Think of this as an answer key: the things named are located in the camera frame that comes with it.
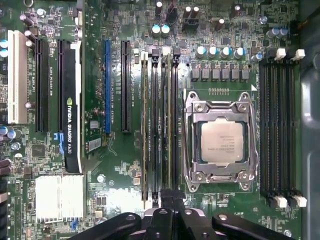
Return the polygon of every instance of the white pci slot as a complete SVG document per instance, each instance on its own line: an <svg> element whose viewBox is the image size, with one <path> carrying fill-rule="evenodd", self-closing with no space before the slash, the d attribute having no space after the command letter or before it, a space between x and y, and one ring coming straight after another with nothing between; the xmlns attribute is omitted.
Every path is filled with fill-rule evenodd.
<svg viewBox="0 0 320 240"><path fill-rule="evenodd" d="M18 30L8 30L8 124L27 124L28 39Z"/></svg>

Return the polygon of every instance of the motherboard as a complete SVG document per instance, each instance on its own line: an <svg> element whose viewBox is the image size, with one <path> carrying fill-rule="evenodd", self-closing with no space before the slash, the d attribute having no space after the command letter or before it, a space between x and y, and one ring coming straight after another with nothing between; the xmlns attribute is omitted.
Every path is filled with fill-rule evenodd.
<svg viewBox="0 0 320 240"><path fill-rule="evenodd" d="M143 217L163 189L302 239L298 5L2 0L0 239Z"/></svg>

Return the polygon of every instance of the blue pcie slot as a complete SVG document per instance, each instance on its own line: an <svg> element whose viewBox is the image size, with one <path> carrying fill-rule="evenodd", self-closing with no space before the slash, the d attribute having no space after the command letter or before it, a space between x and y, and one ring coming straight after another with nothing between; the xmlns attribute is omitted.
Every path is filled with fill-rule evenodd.
<svg viewBox="0 0 320 240"><path fill-rule="evenodd" d="M109 40L104 40L104 83L105 83L105 124L104 132L111 133L111 43Z"/></svg>

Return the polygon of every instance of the heatsink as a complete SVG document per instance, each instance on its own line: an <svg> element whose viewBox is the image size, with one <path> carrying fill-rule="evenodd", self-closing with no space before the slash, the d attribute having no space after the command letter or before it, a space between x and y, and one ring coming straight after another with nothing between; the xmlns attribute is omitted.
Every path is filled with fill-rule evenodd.
<svg viewBox="0 0 320 240"><path fill-rule="evenodd" d="M18 30L8 30L8 124L27 124L28 39Z"/></svg>
<svg viewBox="0 0 320 240"><path fill-rule="evenodd" d="M86 213L83 175L40 176L35 180L35 215L38 223L82 220Z"/></svg>

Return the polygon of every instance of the cpu socket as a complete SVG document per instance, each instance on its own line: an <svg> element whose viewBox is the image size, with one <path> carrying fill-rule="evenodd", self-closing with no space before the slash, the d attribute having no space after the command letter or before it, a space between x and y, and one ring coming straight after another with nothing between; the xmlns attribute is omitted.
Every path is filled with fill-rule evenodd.
<svg viewBox="0 0 320 240"><path fill-rule="evenodd" d="M239 183L248 191L258 170L250 95L243 92L237 101L200 100L186 90L183 95L183 175L190 192L205 183Z"/></svg>

